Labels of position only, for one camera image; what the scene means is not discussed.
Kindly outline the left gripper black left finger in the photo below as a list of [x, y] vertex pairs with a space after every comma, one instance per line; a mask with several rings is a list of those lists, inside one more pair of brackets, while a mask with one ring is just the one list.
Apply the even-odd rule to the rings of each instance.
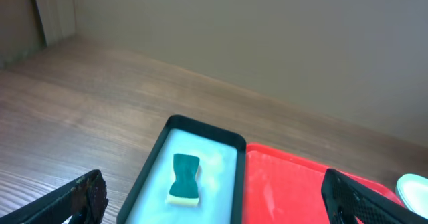
[[98, 169], [1, 218], [16, 224], [100, 224], [108, 206], [106, 181]]

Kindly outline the white plate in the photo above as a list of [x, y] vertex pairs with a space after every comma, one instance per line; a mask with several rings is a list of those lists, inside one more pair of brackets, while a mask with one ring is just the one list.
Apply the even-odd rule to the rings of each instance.
[[407, 173], [401, 176], [395, 192], [404, 206], [412, 212], [428, 217], [428, 180], [420, 175]]

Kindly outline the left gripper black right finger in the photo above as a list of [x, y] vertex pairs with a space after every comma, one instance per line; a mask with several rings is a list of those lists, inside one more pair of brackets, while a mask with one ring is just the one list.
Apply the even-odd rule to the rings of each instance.
[[427, 224], [426, 218], [336, 169], [326, 170], [321, 193], [332, 224]]

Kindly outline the green and yellow sponge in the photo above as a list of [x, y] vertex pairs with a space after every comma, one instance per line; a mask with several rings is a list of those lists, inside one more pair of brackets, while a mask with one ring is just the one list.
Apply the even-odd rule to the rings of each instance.
[[175, 205], [196, 207], [199, 204], [199, 188], [197, 176], [199, 171], [199, 157], [187, 154], [174, 154], [173, 181], [168, 195], [167, 202]]

